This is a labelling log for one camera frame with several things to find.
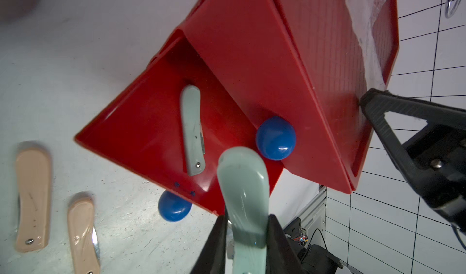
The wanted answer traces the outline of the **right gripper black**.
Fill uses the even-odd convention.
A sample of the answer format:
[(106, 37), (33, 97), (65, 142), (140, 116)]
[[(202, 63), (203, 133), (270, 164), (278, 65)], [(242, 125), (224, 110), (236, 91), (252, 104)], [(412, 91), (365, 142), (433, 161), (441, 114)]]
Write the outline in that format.
[(465, 233), (466, 111), (376, 89), (360, 107), (404, 181)]

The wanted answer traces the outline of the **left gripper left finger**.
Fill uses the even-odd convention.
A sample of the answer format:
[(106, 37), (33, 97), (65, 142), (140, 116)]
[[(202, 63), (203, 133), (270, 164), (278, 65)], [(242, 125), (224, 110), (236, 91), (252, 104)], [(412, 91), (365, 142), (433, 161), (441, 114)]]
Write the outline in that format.
[(191, 274), (224, 274), (228, 218), (219, 216), (193, 267)]

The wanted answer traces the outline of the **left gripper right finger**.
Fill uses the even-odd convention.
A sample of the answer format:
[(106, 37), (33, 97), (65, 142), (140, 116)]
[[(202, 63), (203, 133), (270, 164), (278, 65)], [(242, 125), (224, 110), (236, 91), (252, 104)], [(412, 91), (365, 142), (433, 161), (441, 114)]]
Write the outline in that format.
[(275, 215), (269, 215), (268, 218), (266, 245), (266, 274), (304, 273)]

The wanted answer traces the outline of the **mint green knife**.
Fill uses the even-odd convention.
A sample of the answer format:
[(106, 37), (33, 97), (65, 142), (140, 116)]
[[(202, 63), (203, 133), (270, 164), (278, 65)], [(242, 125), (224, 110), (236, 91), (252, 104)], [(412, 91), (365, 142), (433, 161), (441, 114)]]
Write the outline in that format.
[(204, 171), (205, 146), (200, 120), (201, 93), (194, 85), (187, 85), (180, 95), (180, 114), (187, 172), (195, 176)]
[(269, 218), (269, 178), (263, 159), (233, 147), (219, 159), (217, 178), (234, 239), (234, 274), (264, 274)]

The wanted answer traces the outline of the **red drawer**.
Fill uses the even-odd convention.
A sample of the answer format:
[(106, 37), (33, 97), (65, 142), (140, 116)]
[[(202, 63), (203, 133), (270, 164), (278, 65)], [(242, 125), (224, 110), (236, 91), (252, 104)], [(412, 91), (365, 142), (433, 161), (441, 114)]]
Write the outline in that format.
[[(189, 176), (180, 96), (200, 90), (204, 171)], [(77, 143), (177, 196), (223, 215), (217, 179), (220, 155), (256, 149), (256, 127), (241, 111), (181, 30), (174, 31), (147, 68), (75, 137)]]

